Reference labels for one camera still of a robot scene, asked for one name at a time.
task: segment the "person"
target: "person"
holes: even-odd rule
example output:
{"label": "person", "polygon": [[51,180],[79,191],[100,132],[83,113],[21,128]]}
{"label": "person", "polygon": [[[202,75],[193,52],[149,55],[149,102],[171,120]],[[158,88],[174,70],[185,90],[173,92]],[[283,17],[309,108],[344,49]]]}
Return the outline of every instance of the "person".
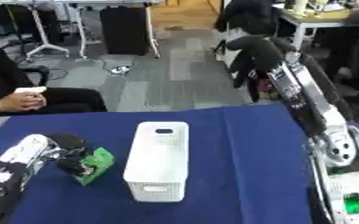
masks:
{"label": "person", "polygon": [[[355,4],[359,5],[359,0],[355,0]],[[354,76],[359,75],[359,10],[354,10],[345,23],[351,26],[337,28],[331,35],[331,51],[325,69],[331,81],[341,67],[350,68]]]}
{"label": "person", "polygon": [[0,116],[106,112],[101,95],[92,89],[49,87],[44,93],[14,93],[33,87],[16,63],[0,49]]}
{"label": "person", "polygon": [[351,71],[354,75],[359,75],[359,27],[342,27],[335,31],[330,54],[327,58],[325,72],[331,81],[335,80],[336,75],[342,67],[356,71]]}

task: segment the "black chair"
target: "black chair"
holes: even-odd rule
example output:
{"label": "black chair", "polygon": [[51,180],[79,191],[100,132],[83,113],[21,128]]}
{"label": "black chair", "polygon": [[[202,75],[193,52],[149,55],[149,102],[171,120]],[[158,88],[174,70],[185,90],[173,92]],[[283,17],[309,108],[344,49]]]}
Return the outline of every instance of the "black chair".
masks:
{"label": "black chair", "polygon": [[2,49],[20,46],[20,54],[26,55],[25,45],[37,42],[37,39],[32,37],[23,38],[22,34],[33,34],[37,32],[33,22],[31,12],[24,6],[0,4],[0,37],[15,35],[17,39],[8,41],[8,44],[2,46]]}
{"label": "black chair", "polygon": [[39,74],[38,87],[45,86],[49,80],[50,70],[45,66],[20,66],[19,69],[26,74]]}

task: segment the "gray carpet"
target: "gray carpet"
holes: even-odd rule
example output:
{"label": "gray carpet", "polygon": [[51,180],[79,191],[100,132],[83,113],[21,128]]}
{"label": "gray carpet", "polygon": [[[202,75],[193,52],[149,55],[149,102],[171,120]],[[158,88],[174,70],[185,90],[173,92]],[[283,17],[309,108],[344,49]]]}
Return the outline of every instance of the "gray carpet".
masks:
{"label": "gray carpet", "polygon": [[[232,88],[225,66],[212,54],[217,43],[214,36],[211,30],[162,32],[158,35],[160,59],[155,59],[151,52],[143,57],[108,55],[103,44],[94,44],[87,50],[90,61],[79,60],[78,48],[71,46],[70,58],[49,52],[35,57],[33,65],[59,69],[52,71],[50,87],[100,91],[110,111],[172,111],[248,104],[247,91]],[[132,66],[125,77],[110,76],[106,71],[123,65]]]}

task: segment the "white plastic basket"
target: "white plastic basket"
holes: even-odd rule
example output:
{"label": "white plastic basket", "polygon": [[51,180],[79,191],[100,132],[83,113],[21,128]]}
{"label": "white plastic basket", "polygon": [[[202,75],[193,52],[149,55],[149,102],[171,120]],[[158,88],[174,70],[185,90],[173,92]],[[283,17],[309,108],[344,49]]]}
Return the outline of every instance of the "white plastic basket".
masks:
{"label": "white plastic basket", "polygon": [[185,122],[138,125],[123,179],[143,202],[176,202],[185,197],[189,127]]}

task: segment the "floor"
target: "floor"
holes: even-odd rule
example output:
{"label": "floor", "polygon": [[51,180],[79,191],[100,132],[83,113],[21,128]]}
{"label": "floor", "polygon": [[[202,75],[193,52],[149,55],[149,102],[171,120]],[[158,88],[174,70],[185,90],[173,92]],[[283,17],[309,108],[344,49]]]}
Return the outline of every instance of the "floor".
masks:
{"label": "floor", "polygon": [[[232,88],[223,63],[216,61],[212,30],[166,31],[158,35],[161,59],[108,55],[102,44],[89,45],[91,60],[79,60],[77,48],[71,58],[55,52],[34,58],[33,65],[52,70],[50,87],[93,88],[101,92],[109,111],[173,111],[250,103],[246,89]],[[125,76],[110,70],[131,65]]]}
{"label": "floor", "polygon": [[160,30],[167,27],[211,28],[216,18],[217,13],[208,0],[168,0],[152,7],[152,22]]}

